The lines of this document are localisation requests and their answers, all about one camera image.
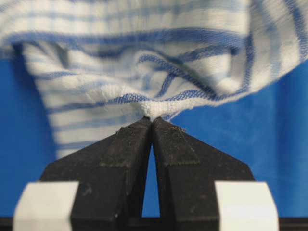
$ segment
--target white block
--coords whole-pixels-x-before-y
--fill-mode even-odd
[[[215,181],[220,231],[278,231],[278,213],[264,182]]]
[[[78,182],[27,184],[17,204],[13,231],[71,231]]]

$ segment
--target fabric fold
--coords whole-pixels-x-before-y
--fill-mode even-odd
[[[142,116],[256,92],[305,61],[305,0],[2,0],[0,51],[22,43],[59,156]]]

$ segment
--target cloth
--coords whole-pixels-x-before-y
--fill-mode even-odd
[[[58,156],[142,116],[171,119],[260,90],[305,61],[307,0],[2,0]]]

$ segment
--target blue background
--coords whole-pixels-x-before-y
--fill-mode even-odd
[[[55,160],[45,109],[23,58],[0,61],[0,216]],[[280,216],[308,216],[308,62],[236,102],[186,110],[172,123],[248,163],[268,183]],[[159,216],[151,153],[143,215]]]

